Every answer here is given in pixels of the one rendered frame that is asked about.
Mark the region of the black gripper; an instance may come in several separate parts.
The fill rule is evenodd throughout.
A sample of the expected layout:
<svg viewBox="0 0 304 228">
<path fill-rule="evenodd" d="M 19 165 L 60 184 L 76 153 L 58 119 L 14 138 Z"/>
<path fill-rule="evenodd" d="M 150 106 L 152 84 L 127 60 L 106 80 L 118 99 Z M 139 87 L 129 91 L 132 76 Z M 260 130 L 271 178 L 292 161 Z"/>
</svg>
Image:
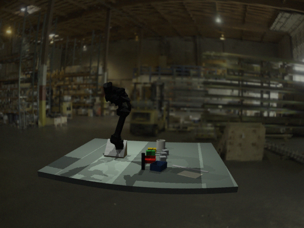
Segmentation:
<svg viewBox="0 0 304 228">
<path fill-rule="evenodd" d="M 111 104 L 115 104 L 115 106 L 118 105 L 118 108 L 116 109 L 116 115 L 118 116 L 122 115 L 123 113 L 130 113 L 129 110 L 122 106 L 122 99 L 131 101 L 130 98 L 126 96 L 125 89 L 122 87 L 116 90 L 116 94 L 112 94 L 110 97 Z"/>
</svg>

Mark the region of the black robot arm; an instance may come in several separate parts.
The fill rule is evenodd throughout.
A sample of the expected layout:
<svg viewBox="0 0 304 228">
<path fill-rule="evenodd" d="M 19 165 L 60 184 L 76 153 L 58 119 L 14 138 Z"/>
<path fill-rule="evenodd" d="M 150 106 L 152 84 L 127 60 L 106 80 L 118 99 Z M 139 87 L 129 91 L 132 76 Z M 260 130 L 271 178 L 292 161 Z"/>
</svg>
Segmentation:
<svg viewBox="0 0 304 228">
<path fill-rule="evenodd" d="M 112 82 L 105 83 L 103 85 L 103 88 L 104 88 L 106 102 L 110 101 L 111 95 L 116 94 L 116 90 L 120 89 L 120 87 L 112 86 Z M 126 102 L 127 105 L 124 105 L 123 104 L 124 102 Z M 129 101 L 122 99 L 122 106 L 125 107 L 127 110 L 131 111 L 131 104 Z M 117 126 L 116 126 L 115 133 L 110 138 L 110 142 L 115 145 L 116 150 L 124 149 L 124 144 L 123 144 L 124 141 L 121 139 L 121 131 L 123 129 L 124 122 L 128 115 L 129 115 L 129 113 L 123 113 L 122 115 L 120 115 Z"/>
</svg>

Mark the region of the grey tapered cup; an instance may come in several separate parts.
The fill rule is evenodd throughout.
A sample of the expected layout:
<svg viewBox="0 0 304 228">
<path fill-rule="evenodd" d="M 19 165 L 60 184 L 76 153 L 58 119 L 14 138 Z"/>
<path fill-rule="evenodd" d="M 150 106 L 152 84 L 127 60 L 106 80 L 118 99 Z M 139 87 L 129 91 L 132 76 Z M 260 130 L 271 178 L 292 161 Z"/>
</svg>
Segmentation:
<svg viewBox="0 0 304 228">
<path fill-rule="evenodd" d="M 163 139 L 158 139 L 157 144 L 156 144 L 156 149 L 157 150 L 165 150 L 165 140 Z"/>
</svg>

